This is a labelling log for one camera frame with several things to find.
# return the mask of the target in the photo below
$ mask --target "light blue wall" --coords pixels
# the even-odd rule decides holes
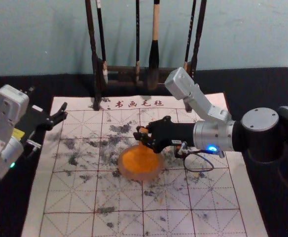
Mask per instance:
[[[152,3],[140,5],[142,66]],[[101,55],[95,0],[92,6]],[[191,6],[192,0],[161,0],[161,67],[183,65]],[[134,65],[135,1],[102,0],[102,7],[108,63]],[[288,66],[288,0],[208,0],[198,58],[198,69]],[[0,0],[0,75],[91,72],[84,0]]]

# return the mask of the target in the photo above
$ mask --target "robotic arm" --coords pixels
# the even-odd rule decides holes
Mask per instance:
[[[33,152],[41,144],[31,140],[38,130],[51,130],[66,119],[67,103],[50,116],[36,105],[29,105],[29,94],[33,91],[19,91],[10,85],[0,89],[0,179],[15,165],[27,144]]]
[[[148,132],[134,133],[136,140],[155,153],[167,146],[175,147],[175,157],[186,158],[188,147],[196,147],[200,152],[224,156],[223,151],[248,152],[257,162],[268,163],[280,160],[288,146],[288,107],[256,108],[244,114],[240,121],[231,119],[227,110],[212,105],[198,84],[183,68],[170,73],[165,81],[166,88],[178,100],[183,99],[204,120],[196,123],[173,123],[171,117],[151,122]],[[279,174],[288,186],[288,158],[279,167]]]

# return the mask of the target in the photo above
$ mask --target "black tablecloth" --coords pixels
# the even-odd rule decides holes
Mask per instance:
[[[277,109],[288,106],[288,68],[259,68],[198,71],[197,82],[204,93],[225,92],[233,119],[257,107]],[[45,75],[0,77],[0,87],[10,84],[26,90],[36,89],[31,103],[50,110],[53,96],[88,97],[93,95],[92,75]],[[104,96],[170,95],[163,85],[153,91],[137,87],[109,86]],[[35,140],[42,142],[44,133]],[[19,159],[0,183],[0,236],[18,237],[25,221],[31,186],[39,154]],[[247,171],[267,232],[271,237],[288,236],[288,190],[281,183],[274,165],[259,165],[246,154]]]

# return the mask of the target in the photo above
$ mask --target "black cable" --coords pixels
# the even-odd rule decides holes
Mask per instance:
[[[190,171],[190,172],[193,172],[193,173],[203,173],[203,172],[209,172],[211,170],[214,170],[214,165],[208,160],[206,159],[205,157],[199,155],[199,153],[206,153],[206,154],[209,154],[207,153],[206,151],[197,151],[197,152],[190,152],[189,155],[196,155],[200,158],[202,158],[203,160],[205,160],[208,164],[210,164],[211,168],[208,168],[208,169],[202,169],[202,170],[192,170],[192,169],[188,169],[186,166],[185,166],[185,160],[186,158],[183,160],[183,166],[184,168],[187,170],[187,171]]]

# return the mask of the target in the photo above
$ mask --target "white felt mat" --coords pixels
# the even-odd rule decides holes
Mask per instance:
[[[209,100],[226,108],[223,94]],[[32,187],[24,237],[267,236],[241,153],[207,156],[215,169],[185,171],[171,149],[153,182],[116,171],[122,150],[136,144],[136,126],[171,116],[195,122],[173,97],[110,97],[94,111],[90,98],[55,97],[68,118],[47,132]]]

